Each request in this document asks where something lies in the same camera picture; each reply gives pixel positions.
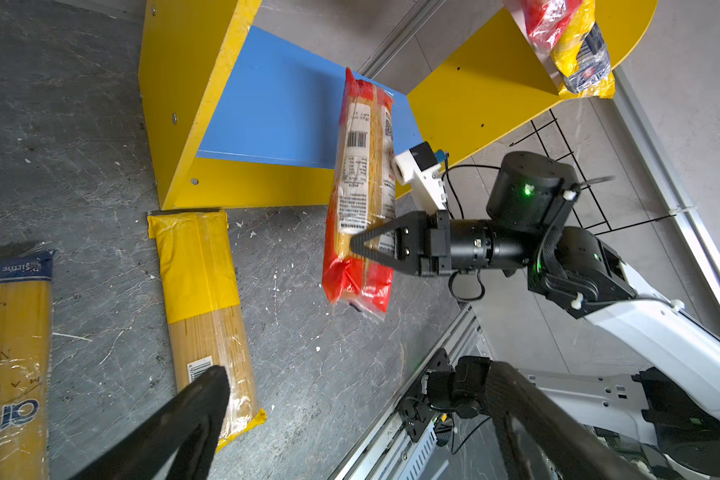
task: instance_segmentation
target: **red plastic bag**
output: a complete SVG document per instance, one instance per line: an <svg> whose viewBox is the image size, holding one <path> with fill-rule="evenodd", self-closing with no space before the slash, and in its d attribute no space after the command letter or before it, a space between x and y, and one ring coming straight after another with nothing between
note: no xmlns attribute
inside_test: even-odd
<svg viewBox="0 0 720 480"><path fill-rule="evenodd" d="M582 0L522 0L528 41L549 53L568 28Z"/></svg>
<svg viewBox="0 0 720 480"><path fill-rule="evenodd" d="M349 240L394 218L392 99L383 88L355 80L347 68L338 121L322 287L329 302L344 300L383 318L389 305L392 269L353 254ZM370 247L393 254L394 236L383 235Z"/></svg>

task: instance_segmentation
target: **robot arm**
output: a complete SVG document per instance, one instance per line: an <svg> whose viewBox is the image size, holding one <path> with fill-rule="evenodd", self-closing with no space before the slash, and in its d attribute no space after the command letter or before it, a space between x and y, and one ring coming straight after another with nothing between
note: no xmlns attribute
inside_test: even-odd
<svg viewBox="0 0 720 480"><path fill-rule="evenodd" d="M646 478L506 362L463 356L453 372L430 372L426 384L440 412L493 417L509 478Z"/></svg>
<svg viewBox="0 0 720 480"><path fill-rule="evenodd" d="M681 302L651 288L595 235L565 226L585 187L574 168L538 154L509 153L490 194L490 220L450 220L444 210L434 210L444 196L442 182L429 173L439 169L433 166L435 154L428 145L414 150L415 155L395 159L395 170L407 172L399 180L417 179L414 200L430 211L411 212L356 235L353 252L419 276L480 269L509 275L525 268L528 290L613 333L720 421L720 338L684 314ZM417 170L419 165L427 174ZM397 239L394 256L366 246L391 231Z"/></svg>

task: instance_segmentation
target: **yellow spaghetti package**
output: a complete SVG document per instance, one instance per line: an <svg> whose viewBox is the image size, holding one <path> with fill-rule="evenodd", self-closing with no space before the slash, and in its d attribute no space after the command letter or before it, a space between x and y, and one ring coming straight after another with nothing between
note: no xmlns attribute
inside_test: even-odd
<svg viewBox="0 0 720 480"><path fill-rule="evenodd" d="M266 421L259 409L232 263L226 212L151 215L176 387L211 365L226 369L230 403L218 449Z"/></svg>
<svg viewBox="0 0 720 480"><path fill-rule="evenodd" d="M48 477L52 256L0 260L0 480Z"/></svg>
<svg viewBox="0 0 720 480"><path fill-rule="evenodd" d="M616 78L614 77L614 72L610 72L608 76L598 84L588 87L577 94L569 92L565 86L565 82L560 82L558 89L560 90L560 98L563 100L587 97L613 98L616 94Z"/></svg>
<svg viewBox="0 0 720 480"><path fill-rule="evenodd" d="M576 56L579 54L582 42L594 25L595 0L583 0L551 53L557 70L566 77L571 76L579 69Z"/></svg>

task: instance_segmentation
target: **white wall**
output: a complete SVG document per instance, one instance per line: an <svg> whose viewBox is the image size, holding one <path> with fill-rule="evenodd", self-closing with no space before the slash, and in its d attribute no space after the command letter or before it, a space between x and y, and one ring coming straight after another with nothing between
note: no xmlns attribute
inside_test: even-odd
<svg viewBox="0 0 720 480"><path fill-rule="evenodd" d="M624 70L720 249L720 0L659 0Z"/></svg>

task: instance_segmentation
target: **black cable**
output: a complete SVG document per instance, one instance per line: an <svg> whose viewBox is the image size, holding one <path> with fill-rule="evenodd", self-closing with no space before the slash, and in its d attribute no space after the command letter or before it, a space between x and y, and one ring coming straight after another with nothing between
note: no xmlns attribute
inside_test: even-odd
<svg viewBox="0 0 720 480"><path fill-rule="evenodd" d="M478 300L482 300L485 296L485 285L483 285L483 281L480 278L480 272L482 270L478 270L478 274L476 277L478 278L478 283L480 283L480 295L476 296L475 298L461 298L459 295L456 295L454 293L454 280L456 279L456 276L459 275L461 272L456 270L451 274L451 277L448 279L448 291L451 292L451 295L453 298L456 299L457 302L477 302Z"/></svg>
<svg viewBox="0 0 720 480"><path fill-rule="evenodd" d="M454 445L456 444L456 432L454 432L453 440L451 441L451 455L456 455L458 453L458 451L461 450L461 447L463 447L464 444L467 443L467 440L469 440L469 437L471 437L472 434L478 430L478 428L482 427L484 423L486 423L488 420L490 420L490 418L491 417L489 415L488 417L485 418L485 420L480 422L478 424L478 426L472 428L472 431L470 433L468 433L466 437L464 437L464 440L461 441L461 443L455 450L454 450Z"/></svg>
<svg viewBox="0 0 720 480"><path fill-rule="evenodd" d="M609 300L607 302L587 302L586 300L582 303L582 306L584 305L592 305L592 306L608 306L613 305L615 303L622 303L622 302L638 302L640 300L653 300L654 302L663 303L664 305L668 306L671 309L674 309L675 306L672 304L672 302L669 302L668 300L664 300L661 298L656 298L654 296L636 296L635 298L628 298L624 300Z"/></svg>
<svg viewBox="0 0 720 480"><path fill-rule="evenodd" d="M541 252L542 252L542 250L544 250L544 245L547 243L547 237L550 235L552 228L557 223L557 218L560 216L560 214L562 212L563 212L563 207L561 206L560 209L557 211L557 213L554 215L552 222L548 225L546 231L544 232L544 235L541 237L541 243L539 243L539 251L536 254L536 264L534 265L534 268L536 268L537 272L541 272Z"/></svg>
<svg viewBox="0 0 720 480"><path fill-rule="evenodd" d="M451 167L448 164L448 157L445 158L445 170L443 170L442 176L445 177L445 181L448 182L448 187L451 188L451 193L454 195L454 198L456 199L456 203L458 204L459 211L461 212L461 218L464 218L464 209L461 208L461 201L458 198L458 194L456 194L456 190L454 190L454 186L451 183L451 175L448 174L451 170L455 170L457 168L467 168L467 167L474 167L474 168L490 168L491 170L501 170L500 167L494 167L493 165L456 165L455 167ZM448 209L448 215L451 216L451 218L454 218L454 215L451 213L451 209L448 208L448 202L446 202L445 207Z"/></svg>
<svg viewBox="0 0 720 480"><path fill-rule="evenodd" d="M602 183L605 183L605 182L610 182L610 181L615 180L615 179L616 179L616 176L615 176L615 175L608 175L607 177L593 178L592 180L587 180L586 182L580 183L580 184L579 184L579 187L581 187L581 189L583 190L583 189L586 188L586 187L591 187L592 185L597 185L597 184L602 184Z"/></svg>
<svg viewBox="0 0 720 480"><path fill-rule="evenodd" d="M448 165L448 156L447 155L445 155L444 163L445 163L445 171L443 172L443 175L445 176L445 179L448 182L448 186L451 188L451 193L454 195L454 198L456 199L456 204L458 205L458 209L461 212L461 218L464 218L464 209L461 208L461 201L458 198L458 195L456 195L456 190L454 190L454 186L451 183L451 175L448 174L448 172L451 170L451 167ZM453 214L451 213L451 209L448 209L448 213L451 215L451 218L454 217Z"/></svg>
<svg viewBox="0 0 720 480"><path fill-rule="evenodd" d="M423 406L429 408L430 410L435 410L436 412L448 413L448 414L452 413L452 412L449 412L448 410L441 410L440 408L434 408L431 405L429 405L428 403L426 403L425 401L419 400L418 398L416 398L414 396L403 397L403 400L413 400L414 402L421 403Z"/></svg>
<svg viewBox="0 0 720 480"><path fill-rule="evenodd" d="M645 224L652 224L653 222L660 222L660 221L662 221L662 220L666 220L667 218L672 218L673 216L675 216L675 215L674 215L674 214L669 214L669 215L660 216L659 218L652 218L652 219L650 219L650 220L645 220L645 221L643 221L643 222L637 222L636 224L632 224L632 225L620 226L619 228L611 228L611 229L609 229L609 230L606 230L605 232L600 232L600 233L598 233L598 234L595 234L595 236L603 235L603 234L612 234L613 232L617 232L617 231L619 231L619 230L624 230L624 229L627 229L627 228L632 228L633 226L639 226L639 225L645 225Z"/></svg>
<svg viewBox="0 0 720 480"><path fill-rule="evenodd" d="M457 168L470 168L470 167L474 167L474 168L490 168L491 170L501 170L501 167L494 167L493 165L477 165L477 164L472 164L472 165L456 165L455 167L451 167L451 168L448 168L448 169L449 169L449 170L456 170Z"/></svg>

